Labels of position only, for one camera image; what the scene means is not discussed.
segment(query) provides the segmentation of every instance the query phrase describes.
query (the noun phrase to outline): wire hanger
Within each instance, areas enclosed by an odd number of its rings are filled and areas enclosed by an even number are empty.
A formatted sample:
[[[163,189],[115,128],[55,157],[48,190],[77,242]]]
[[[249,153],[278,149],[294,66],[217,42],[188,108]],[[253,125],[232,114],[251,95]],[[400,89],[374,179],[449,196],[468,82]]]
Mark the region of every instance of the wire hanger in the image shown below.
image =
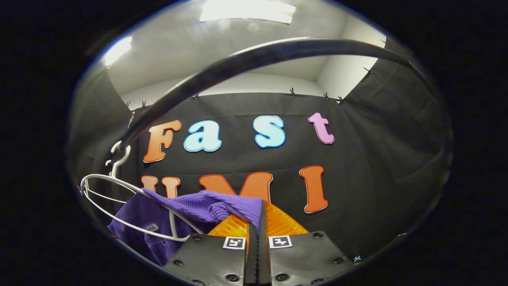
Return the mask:
[[[121,141],[118,141],[115,145],[113,145],[113,148],[111,148],[111,153],[115,153],[115,151],[118,149],[118,146],[120,145]],[[127,158],[129,157],[129,154],[131,153],[131,146],[127,146],[127,148],[125,149],[125,153],[123,155],[123,157],[116,161],[114,164],[113,164],[113,168],[111,170],[111,172],[109,173],[109,176],[107,175],[102,175],[102,174],[90,174],[90,175],[87,175],[85,177],[83,177],[83,179],[81,180],[81,185],[80,185],[80,192],[94,205],[96,206],[100,211],[102,211],[103,213],[105,213],[106,215],[110,216],[111,218],[119,221],[120,223],[128,226],[128,227],[131,227],[135,230],[138,230],[138,231],[141,231],[141,232],[144,232],[146,234],[149,234],[149,235],[153,235],[153,236],[157,236],[157,237],[160,237],[160,238],[164,238],[164,239],[169,239],[169,240],[173,240],[173,241],[187,241],[187,239],[190,237],[190,235],[187,235],[186,237],[183,237],[183,238],[179,238],[178,237],[178,234],[177,234],[177,231],[176,231],[176,224],[175,224],[175,216],[179,217],[181,220],[183,220],[185,223],[187,223],[190,227],[192,227],[197,233],[199,234],[204,234],[204,232],[202,230],[200,230],[199,228],[197,228],[192,222],[190,222],[187,218],[175,213],[172,209],[166,207],[166,206],[163,206],[164,208],[168,209],[169,211],[169,222],[170,222],[170,226],[171,226],[171,233],[174,235],[174,236],[166,236],[166,235],[162,235],[162,234],[158,234],[158,233],[155,233],[155,232],[151,232],[151,231],[147,231],[147,230],[144,230],[140,227],[137,227],[135,225],[132,225],[126,221],[123,221],[117,217],[115,217],[114,215],[110,214],[108,211],[104,210],[103,208],[101,208],[99,205],[97,205],[89,196],[89,193],[93,193],[95,195],[98,195],[100,197],[103,197],[105,199],[109,199],[111,201],[114,201],[114,202],[118,202],[118,203],[122,203],[122,204],[126,204],[127,202],[124,202],[124,201],[119,201],[117,199],[113,199],[113,198],[110,198],[110,197],[107,197],[107,196],[104,196],[104,195],[101,195],[97,192],[94,192],[90,189],[89,185],[88,185],[88,179],[90,178],[98,178],[98,179],[103,179],[103,180],[106,180],[106,181],[109,181],[109,182],[112,182],[112,183],[115,183],[117,185],[120,185],[124,188],[126,188],[127,190],[131,191],[132,193],[136,194],[136,193],[140,193],[146,197],[148,197],[142,189],[132,185],[132,184],[129,184],[125,181],[122,181],[120,179],[118,179],[116,177],[116,173],[118,172],[118,168],[120,167],[120,165],[124,164],[125,161],[127,161]],[[111,163],[111,160],[108,160],[106,161],[106,166],[109,165]]]

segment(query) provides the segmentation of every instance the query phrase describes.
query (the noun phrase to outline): screw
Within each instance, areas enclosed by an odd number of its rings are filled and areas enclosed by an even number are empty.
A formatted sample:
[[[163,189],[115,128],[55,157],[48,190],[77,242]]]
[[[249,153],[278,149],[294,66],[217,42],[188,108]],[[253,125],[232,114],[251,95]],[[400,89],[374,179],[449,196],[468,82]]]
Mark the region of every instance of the screw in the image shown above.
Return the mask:
[[[275,279],[277,281],[285,281],[288,279],[288,275],[287,274],[279,274],[275,277]]]
[[[235,274],[230,274],[230,275],[226,276],[226,279],[231,282],[236,282],[236,281],[240,280],[240,277],[236,276]]]
[[[317,283],[319,283],[319,282],[323,282],[323,281],[325,281],[325,280],[324,280],[324,279],[319,278],[319,279],[314,280],[311,284],[317,284]]]

